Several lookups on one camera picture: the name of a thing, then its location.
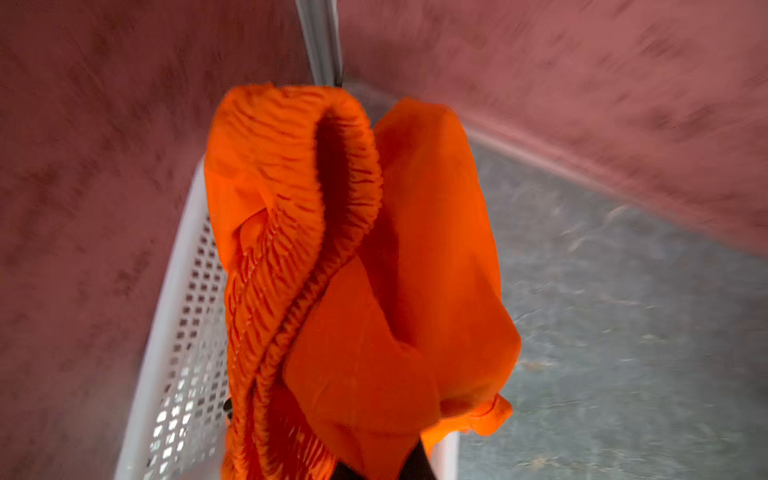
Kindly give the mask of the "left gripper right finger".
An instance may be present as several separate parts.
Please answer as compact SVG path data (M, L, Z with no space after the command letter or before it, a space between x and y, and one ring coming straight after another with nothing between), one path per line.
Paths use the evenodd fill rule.
M424 449L419 441L410 452L400 471L399 480L436 480L437 477Z

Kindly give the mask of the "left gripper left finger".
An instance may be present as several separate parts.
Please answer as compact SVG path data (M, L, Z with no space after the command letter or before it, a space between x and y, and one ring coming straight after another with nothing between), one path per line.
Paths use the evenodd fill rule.
M331 480L365 480L365 477L339 461L330 477Z

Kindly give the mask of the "orange shorts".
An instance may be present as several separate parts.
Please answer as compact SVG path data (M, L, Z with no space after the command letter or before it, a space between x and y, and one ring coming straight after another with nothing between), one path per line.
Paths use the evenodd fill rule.
M455 431L495 433L521 339L468 139L403 99L247 85L204 160L225 290L225 479L398 479Z

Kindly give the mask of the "white plastic laundry basket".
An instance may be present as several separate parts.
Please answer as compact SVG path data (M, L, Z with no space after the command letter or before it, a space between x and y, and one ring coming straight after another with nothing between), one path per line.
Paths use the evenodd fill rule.
M226 282L198 167L154 313L115 478L219 478L229 397Z

